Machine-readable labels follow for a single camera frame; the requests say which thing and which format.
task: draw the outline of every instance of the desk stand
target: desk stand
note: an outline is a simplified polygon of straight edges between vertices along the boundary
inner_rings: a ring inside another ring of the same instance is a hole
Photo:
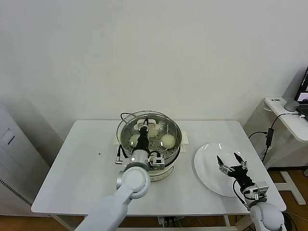
[[[292,178],[290,177],[288,172],[281,171],[280,172],[282,178],[284,179],[285,183],[275,183],[276,188],[278,191],[291,191],[293,197],[295,198],[296,202],[299,205],[305,205],[306,201],[303,198],[302,194],[300,194],[297,186],[294,184]]]

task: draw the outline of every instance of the white plate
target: white plate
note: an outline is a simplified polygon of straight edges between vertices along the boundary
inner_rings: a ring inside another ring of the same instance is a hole
[[[236,166],[239,162],[235,159],[233,153],[243,155],[235,148],[224,143],[209,143],[197,151],[194,157],[194,167],[196,173],[203,184],[222,196],[236,197],[233,192],[234,178],[228,177],[219,170],[217,155],[225,165]],[[241,195],[239,185],[235,184],[236,192]]]

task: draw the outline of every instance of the white cabinet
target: white cabinet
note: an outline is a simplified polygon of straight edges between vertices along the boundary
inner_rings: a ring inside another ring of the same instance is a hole
[[[31,205],[49,169],[0,105],[0,215],[42,216]]]

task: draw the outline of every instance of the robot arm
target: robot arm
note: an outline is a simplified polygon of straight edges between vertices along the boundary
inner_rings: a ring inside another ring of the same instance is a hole
[[[117,179],[115,194],[103,198],[76,228],[76,231],[114,231],[127,215],[132,199],[143,197],[149,190],[148,119],[140,129],[140,137],[129,164]]]
[[[149,190],[150,177],[141,167],[123,173],[115,194],[102,199],[76,228],[76,231],[114,231],[127,215],[132,199],[143,197]]]
[[[250,211],[250,217],[255,224],[256,231],[282,231],[284,219],[282,213],[274,205],[267,203],[266,192],[269,186],[266,182],[253,183],[247,176],[247,161],[238,154],[235,158],[240,163],[238,166],[226,166],[219,156],[218,165],[221,172],[229,177],[235,178],[240,185],[240,191],[244,195],[245,202],[239,198]]]

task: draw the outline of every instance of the white table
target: white table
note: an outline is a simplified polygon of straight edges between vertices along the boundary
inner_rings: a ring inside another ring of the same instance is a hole
[[[248,161],[254,181],[269,185],[268,202],[284,211],[286,205],[237,121],[176,121],[187,132],[189,145],[166,179],[128,206],[128,216],[204,216],[248,214],[235,198],[220,196],[196,177],[192,160],[208,142],[234,146]],[[114,193],[123,166],[115,165],[114,145],[119,121],[76,121],[56,157],[32,211],[55,215],[87,215],[98,200]]]
[[[284,105],[287,103],[282,97],[266,97],[265,103],[277,116],[283,113],[298,113],[285,110]],[[308,121],[300,118],[299,115],[283,115],[279,117],[286,128],[300,142],[308,142]]]
[[[282,97],[266,97],[264,101],[276,116],[283,113],[297,113],[285,110],[284,105],[286,104],[286,100]],[[284,157],[297,152],[297,150],[300,148],[297,141],[302,143],[308,142],[308,121],[305,118],[301,118],[299,115],[283,115],[280,116],[279,119],[296,140],[286,139],[281,135],[281,138],[278,138],[275,144],[275,146],[278,147],[275,149],[275,152],[269,150],[268,157],[265,159],[266,168],[269,168],[275,161],[281,160]],[[297,203],[299,205],[305,205],[306,201],[298,190],[297,186],[294,184],[290,175],[285,171],[280,173],[285,183],[276,183],[275,185],[277,189],[279,191],[291,191]]]

